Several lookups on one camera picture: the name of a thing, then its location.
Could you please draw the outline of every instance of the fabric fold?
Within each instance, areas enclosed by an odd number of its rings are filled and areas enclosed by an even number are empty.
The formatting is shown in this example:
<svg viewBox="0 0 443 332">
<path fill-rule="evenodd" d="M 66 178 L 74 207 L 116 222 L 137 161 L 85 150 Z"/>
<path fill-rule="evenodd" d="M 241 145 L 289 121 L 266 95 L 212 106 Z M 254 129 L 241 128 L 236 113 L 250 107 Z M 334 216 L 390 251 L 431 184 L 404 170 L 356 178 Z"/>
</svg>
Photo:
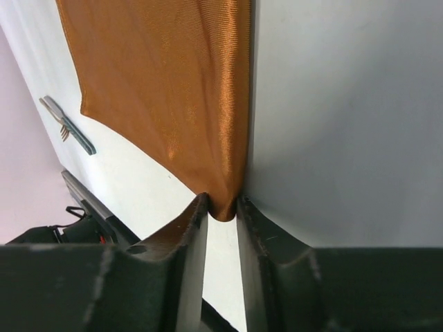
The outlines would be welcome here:
<svg viewBox="0 0 443 332">
<path fill-rule="evenodd" d="M 248 148 L 250 0 L 57 0 L 81 112 L 233 218 Z"/>
</svg>

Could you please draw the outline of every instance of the white panel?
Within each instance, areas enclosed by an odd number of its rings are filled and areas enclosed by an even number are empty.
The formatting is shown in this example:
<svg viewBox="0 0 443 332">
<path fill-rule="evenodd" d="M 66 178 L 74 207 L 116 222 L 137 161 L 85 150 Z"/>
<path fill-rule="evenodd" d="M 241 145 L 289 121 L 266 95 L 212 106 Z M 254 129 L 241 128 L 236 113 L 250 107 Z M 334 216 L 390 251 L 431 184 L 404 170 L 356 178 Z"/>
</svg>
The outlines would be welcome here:
<svg viewBox="0 0 443 332">
<path fill-rule="evenodd" d="M 247 192 L 315 246 L 443 244 L 443 2 L 258 4 Z"/>
</svg>

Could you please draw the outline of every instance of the fork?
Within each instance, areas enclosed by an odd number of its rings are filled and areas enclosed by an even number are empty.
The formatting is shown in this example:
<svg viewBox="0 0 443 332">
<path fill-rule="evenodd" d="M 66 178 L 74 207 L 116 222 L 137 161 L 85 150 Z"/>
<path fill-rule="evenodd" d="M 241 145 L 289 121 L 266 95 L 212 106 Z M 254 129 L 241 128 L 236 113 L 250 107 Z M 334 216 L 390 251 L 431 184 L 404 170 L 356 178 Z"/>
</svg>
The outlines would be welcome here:
<svg viewBox="0 0 443 332">
<path fill-rule="evenodd" d="M 55 114 L 52 112 L 52 110 L 50 109 L 49 105 L 44 101 L 43 98 L 39 98 L 39 101 L 40 101 L 40 104 L 45 106 L 45 108 L 53 116 L 55 121 L 57 121 L 58 123 L 60 123 L 62 125 L 62 128 L 60 129 L 60 135 L 62 136 L 62 141 L 64 142 L 69 137 L 69 130 L 68 130 L 68 128 L 66 128 L 66 126 L 64 125 L 64 122 L 63 122 L 63 120 L 61 118 L 58 118 L 57 116 L 55 116 Z"/>
<path fill-rule="evenodd" d="M 72 133 L 72 136 L 79 142 L 83 149 L 88 153 L 88 155 L 96 154 L 96 148 L 91 142 L 86 138 L 86 136 L 76 127 L 75 124 L 66 116 L 63 110 L 58 106 L 58 104 L 48 95 L 40 98 L 39 101 L 48 110 L 55 120 L 62 125 L 60 129 L 60 135 L 62 136 L 63 142 Z"/>
</svg>

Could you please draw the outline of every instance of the orange fabric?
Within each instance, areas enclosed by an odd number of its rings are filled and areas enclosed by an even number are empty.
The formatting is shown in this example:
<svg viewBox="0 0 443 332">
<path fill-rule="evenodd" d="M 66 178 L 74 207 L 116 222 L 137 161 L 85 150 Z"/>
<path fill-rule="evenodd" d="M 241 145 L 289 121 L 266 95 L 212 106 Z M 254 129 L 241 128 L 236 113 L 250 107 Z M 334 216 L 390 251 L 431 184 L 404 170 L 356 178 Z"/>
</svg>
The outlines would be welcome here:
<svg viewBox="0 0 443 332">
<path fill-rule="evenodd" d="M 82 114 L 209 193 L 221 221 L 246 166 L 250 1 L 57 0 Z"/>
</svg>

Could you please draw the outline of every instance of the gray wall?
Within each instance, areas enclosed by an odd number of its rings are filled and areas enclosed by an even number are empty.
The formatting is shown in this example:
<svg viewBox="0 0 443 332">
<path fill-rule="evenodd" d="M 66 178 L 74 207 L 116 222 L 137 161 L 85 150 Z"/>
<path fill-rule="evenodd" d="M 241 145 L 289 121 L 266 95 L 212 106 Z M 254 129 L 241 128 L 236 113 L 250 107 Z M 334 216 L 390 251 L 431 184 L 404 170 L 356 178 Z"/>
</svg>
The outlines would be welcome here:
<svg viewBox="0 0 443 332">
<path fill-rule="evenodd" d="M 0 243 L 39 225 L 75 221 L 62 166 L 0 29 Z"/>
<path fill-rule="evenodd" d="M 315 246 L 443 244 L 443 1 L 258 1 L 246 192 Z"/>
</svg>

